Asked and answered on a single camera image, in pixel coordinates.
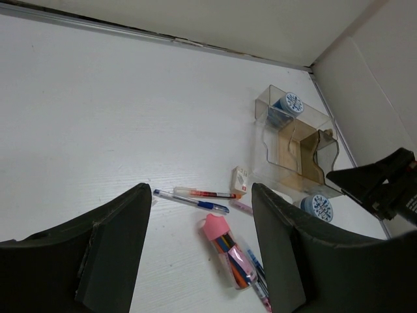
white wood grain surface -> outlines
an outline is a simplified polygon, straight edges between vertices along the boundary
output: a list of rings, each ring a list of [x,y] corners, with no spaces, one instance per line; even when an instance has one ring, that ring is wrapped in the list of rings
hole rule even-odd
[[[323,104],[307,73],[0,15],[0,241],[24,239],[140,182],[228,190],[250,163],[253,101],[269,84]],[[338,168],[351,164],[342,148]],[[346,197],[334,224],[384,238]],[[198,227],[205,211],[159,200],[132,312],[263,312],[227,285]],[[253,220],[227,216],[259,255]]]

acrylic box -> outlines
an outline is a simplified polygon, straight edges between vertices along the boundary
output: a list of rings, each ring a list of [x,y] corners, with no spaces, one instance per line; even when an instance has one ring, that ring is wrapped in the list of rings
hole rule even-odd
[[[270,85],[255,101],[253,176],[294,201],[316,193],[339,196],[338,188],[326,179],[339,154],[333,120],[305,102],[297,117],[273,107],[284,95]]]

pen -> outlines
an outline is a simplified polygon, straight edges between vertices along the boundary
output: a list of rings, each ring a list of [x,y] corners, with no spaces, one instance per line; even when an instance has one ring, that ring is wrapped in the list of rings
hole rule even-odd
[[[259,278],[258,278],[258,281],[253,284],[253,288],[254,288],[256,294],[258,295],[258,297],[260,298],[260,300],[262,301],[264,307],[266,308],[266,311],[272,312],[272,308],[271,308],[271,304],[269,303],[269,299],[266,296],[266,294],[263,292],[263,289],[259,284]]]
[[[265,271],[263,270],[261,262],[259,262],[258,259],[255,257],[255,254],[252,252],[247,242],[245,242],[243,238],[240,238],[239,243],[240,243],[240,246],[246,252],[246,254],[249,256],[249,258],[251,259],[252,263],[255,265],[256,273],[258,274],[258,278],[259,278],[258,283],[262,287],[266,296],[269,297],[268,287],[266,285]]]
[[[196,188],[175,187],[174,194],[177,196],[187,196],[191,198],[221,198],[221,199],[241,199],[241,194],[227,194],[224,192],[201,191]]]
[[[180,203],[192,205],[194,207],[201,207],[203,209],[213,210],[213,211],[217,211],[217,212],[220,212],[220,213],[228,213],[229,212],[229,208],[227,208],[223,205],[220,205],[220,204],[205,202],[205,201],[198,201],[198,200],[194,200],[194,199],[190,199],[190,198],[185,198],[185,197],[177,196],[177,195],[172,194],[170,192],[162,191],[162,190],[159,190],[159,189],[154,190],[154,195],[158,196],[158,197],[161,197],[161,198],[164,198],[164,199],[177,201],[177,202],[180,202]]]
[[[258,272],[259,276],[262,277],[262,279],[266,282],[265,279],[265,271],[263,270],[262,265],[259,263],[258,259],[255,257],[255,254],[253,254],[252,250],[246,249],[247,253],[249,254],[249,257],[251,258],[252,262],[255,264],[256,271]]]

small white box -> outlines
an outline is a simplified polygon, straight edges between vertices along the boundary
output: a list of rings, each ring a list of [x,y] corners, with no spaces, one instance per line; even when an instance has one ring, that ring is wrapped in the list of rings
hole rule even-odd
[[[249,171],[246,168],[237,166],[233,170],[231,192],[237,194],[245,194],[248,191]]]

